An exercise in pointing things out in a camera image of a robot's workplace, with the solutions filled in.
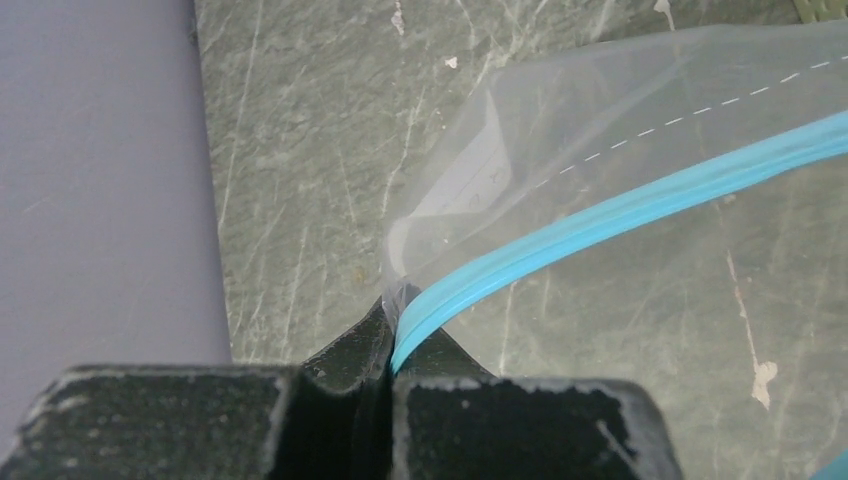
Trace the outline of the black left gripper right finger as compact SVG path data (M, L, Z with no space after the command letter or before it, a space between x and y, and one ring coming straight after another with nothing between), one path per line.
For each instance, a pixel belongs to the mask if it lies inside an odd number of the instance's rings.
M681 479L663 415L620 379L496 377L443 330L393 383L393 479Z

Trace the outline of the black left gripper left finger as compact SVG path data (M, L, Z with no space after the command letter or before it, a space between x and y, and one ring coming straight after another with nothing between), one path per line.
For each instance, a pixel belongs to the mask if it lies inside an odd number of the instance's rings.
M296 365L85 365L34 400L5 479L382 479L390 463L380 304Z

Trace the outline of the clear zip bag blue zipper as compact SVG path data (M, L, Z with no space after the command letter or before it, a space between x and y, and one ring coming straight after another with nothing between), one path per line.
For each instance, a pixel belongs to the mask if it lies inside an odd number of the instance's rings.
M847 23L708 26L496 70L386 222L395 376L620 379L685 479L847 475Z

